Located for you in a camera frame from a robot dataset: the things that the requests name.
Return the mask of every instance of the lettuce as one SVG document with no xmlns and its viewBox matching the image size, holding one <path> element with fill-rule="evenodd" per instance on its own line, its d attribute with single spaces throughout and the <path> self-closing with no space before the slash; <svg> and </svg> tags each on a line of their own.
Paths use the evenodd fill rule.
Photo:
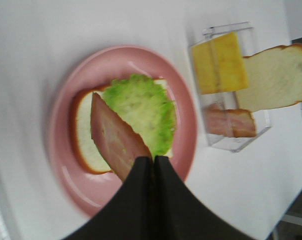
<svg viewBox="0 0 302 240">
<path fill-rule="evenodd" d="M 164 155 L 172 146 L 176 129 L 174 102 L 166 89 L 143 74 L 112 81 L 103 100 L 140 134 L 152 157 Z"/>
</svg>

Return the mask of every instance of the black tongs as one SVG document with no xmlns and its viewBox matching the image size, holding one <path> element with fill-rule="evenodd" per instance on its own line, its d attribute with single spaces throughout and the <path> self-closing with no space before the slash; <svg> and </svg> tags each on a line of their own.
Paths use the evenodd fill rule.
<svg viewBox="0 0 302 240">
<path fill-rule="evenodd" d="M 138 157 L 121 188 L 65 240 L 250 240 L 201 202 L 169 159 Z"/>
</svg>

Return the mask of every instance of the ham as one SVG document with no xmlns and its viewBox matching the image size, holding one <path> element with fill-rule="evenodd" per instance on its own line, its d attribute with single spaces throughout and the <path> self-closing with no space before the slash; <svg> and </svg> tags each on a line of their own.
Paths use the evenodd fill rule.
<svg viewBox="0 0 302 240">
<path fill-rule="evenodd" d="M 137 157 L 152 159 L 141 136 L 123 121 L 97 94 L 92 95 L 91 138 L 100 154 L 124 181 Z"/>
<path fill-rule="evenodd" d="M 255 137 L 255 120 L 246 109 L 222 110 L 218 104 L 203 110 L 206 130 L 211 134 L 226 137 Z"/>
</svg>

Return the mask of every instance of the table surface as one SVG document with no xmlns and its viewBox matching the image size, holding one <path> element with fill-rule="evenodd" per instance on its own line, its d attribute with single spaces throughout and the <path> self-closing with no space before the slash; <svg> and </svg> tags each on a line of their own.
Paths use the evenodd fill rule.
<svg viewBox="0 0 302 240">
<path fill-rule="evenodd" d="M 249 21 L 259 50 L 289 44 L 281 0 L 0 1 L 0 182 L 23 240 L 59 239 L 88 220 L 66 197 L 45 147 L 54 97 L 91 53 L 136 44 L 168 58 L 195 92 L 187 47 L 202 29 Z M 207 207 L 265 239 L 302 189 L 302 111 L 239 153 L 208 147 L 201 125 L 186 185 Z"/>
</svg>

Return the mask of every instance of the white bread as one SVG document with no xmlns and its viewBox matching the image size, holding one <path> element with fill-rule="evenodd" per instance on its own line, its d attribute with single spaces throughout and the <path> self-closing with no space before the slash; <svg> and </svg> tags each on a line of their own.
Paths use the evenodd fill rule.
<svg viewBox="0 0 302 240">
<path fill-rule="evenodd" d="M 164 89 L 167 88 L 165 79 L 155 79 L 155 82 L 162 85 Z M 73 98 L 70 107 L 69 132 L 71 146 L 79 164 L 92 174 L 103 174 L 111 171 L 91 138 L 90 127 L 92 94 L 94 92 L 102 96 L 105 87 L 107 86 L 81 90 Z M 166 156 L 172 157 L 172 155 L 172 149 L 170 149 Z"/>
<path fill-rule="evenodd" d="M 239 108 L 256 112 L 302 102 L 301 43 L 276 46 L 243 60 L 249 87 L 236 91 Z"/>
</svg>

